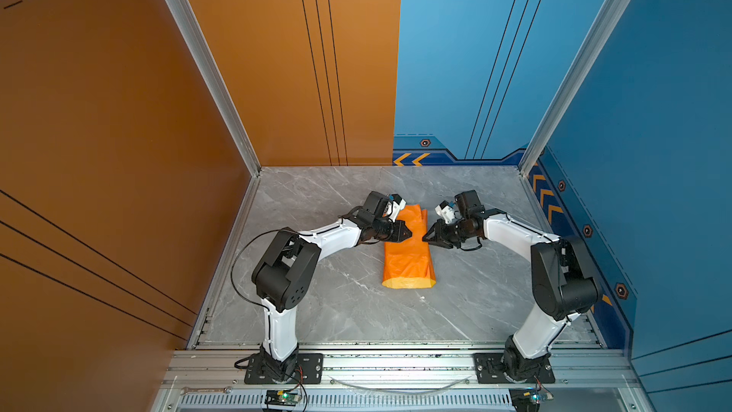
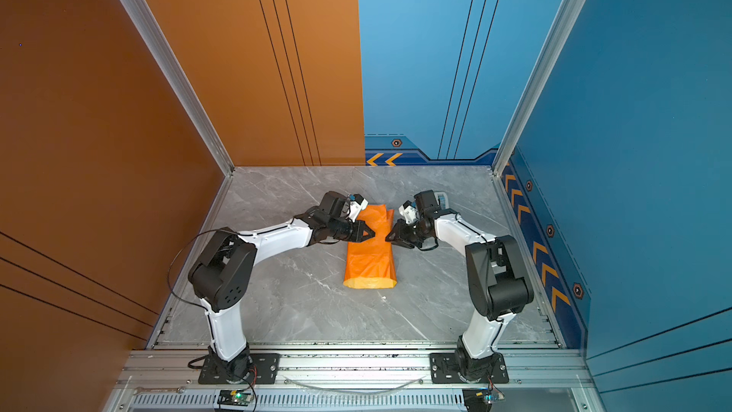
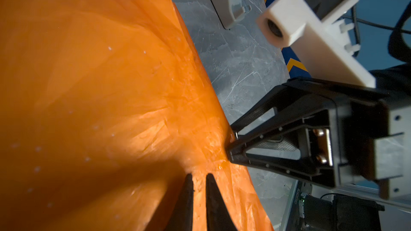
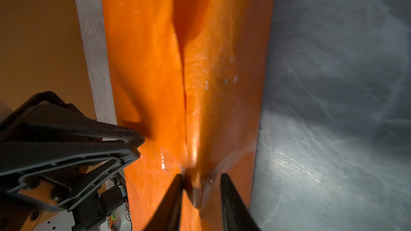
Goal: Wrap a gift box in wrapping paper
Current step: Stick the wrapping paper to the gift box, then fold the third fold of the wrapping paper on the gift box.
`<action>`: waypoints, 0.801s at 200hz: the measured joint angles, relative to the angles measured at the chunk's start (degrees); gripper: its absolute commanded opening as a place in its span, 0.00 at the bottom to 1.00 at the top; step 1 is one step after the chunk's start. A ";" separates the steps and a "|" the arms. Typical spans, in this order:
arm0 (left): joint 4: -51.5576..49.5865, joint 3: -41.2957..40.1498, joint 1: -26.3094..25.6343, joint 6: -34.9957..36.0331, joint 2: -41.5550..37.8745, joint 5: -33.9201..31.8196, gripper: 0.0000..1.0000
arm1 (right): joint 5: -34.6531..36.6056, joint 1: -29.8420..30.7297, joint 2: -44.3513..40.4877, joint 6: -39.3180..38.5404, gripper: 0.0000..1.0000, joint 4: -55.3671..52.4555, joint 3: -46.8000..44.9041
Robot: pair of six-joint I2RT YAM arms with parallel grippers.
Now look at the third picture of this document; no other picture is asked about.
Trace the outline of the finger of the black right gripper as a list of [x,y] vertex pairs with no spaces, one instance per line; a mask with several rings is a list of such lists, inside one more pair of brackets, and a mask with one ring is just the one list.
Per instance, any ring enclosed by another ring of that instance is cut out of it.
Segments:
[[275,115],[253,128],[248,135],[297,135],[334,128],[332,82],[313,78],[294,78],[274,87],[250,110],[231,124],[239,132],[267,111]]

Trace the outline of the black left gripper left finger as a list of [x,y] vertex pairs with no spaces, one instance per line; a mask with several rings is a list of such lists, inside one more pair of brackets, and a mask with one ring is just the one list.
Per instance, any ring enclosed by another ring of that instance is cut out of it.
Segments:
[[192,231],[193,229],[193,206],[194,206],[193,176],[187,174],[182,190],[165,227],[165,231]]

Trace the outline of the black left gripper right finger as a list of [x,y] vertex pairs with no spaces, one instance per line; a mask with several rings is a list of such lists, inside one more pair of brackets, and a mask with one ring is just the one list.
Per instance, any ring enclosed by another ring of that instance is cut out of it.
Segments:
[[206,218],[208,231],[237,231],[212,173],[206,176]]

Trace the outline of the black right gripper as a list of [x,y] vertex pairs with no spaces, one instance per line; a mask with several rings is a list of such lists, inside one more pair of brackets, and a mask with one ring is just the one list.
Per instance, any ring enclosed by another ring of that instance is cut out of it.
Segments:
[[[334,85],[349,97],[348,160],[382,199],[411,193],[411,97],[404,92]],[[336,185],[335,109],[282,109],[227,148],[230,162],[323,187]]]

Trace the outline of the yellow wrapping paper sheet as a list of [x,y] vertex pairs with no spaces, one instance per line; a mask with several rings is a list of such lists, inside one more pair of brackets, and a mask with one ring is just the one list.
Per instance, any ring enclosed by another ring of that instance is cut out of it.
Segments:
[[1,230],[163,230],[186,174],[270,231],[172,0],[1,0]]

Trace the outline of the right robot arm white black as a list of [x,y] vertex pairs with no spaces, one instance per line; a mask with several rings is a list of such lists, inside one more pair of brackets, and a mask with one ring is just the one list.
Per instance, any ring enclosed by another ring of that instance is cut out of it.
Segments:
[[376,88],[297,77],[276,86],[232,124],[241,131],[270,109],[275,115],[226,149],[230,162],[336,188],[363,177],[385,200],[411,192],[411,49],[405,9],[389,54],[401,64],[374,70]]

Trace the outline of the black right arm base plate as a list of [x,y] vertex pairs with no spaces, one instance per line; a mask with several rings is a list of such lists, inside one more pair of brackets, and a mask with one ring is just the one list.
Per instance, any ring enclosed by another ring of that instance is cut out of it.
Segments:
[[297,181],[280,225],[281,231],[380,231],[385,206],[371,200],[329,193],[311,194],[310,183]]

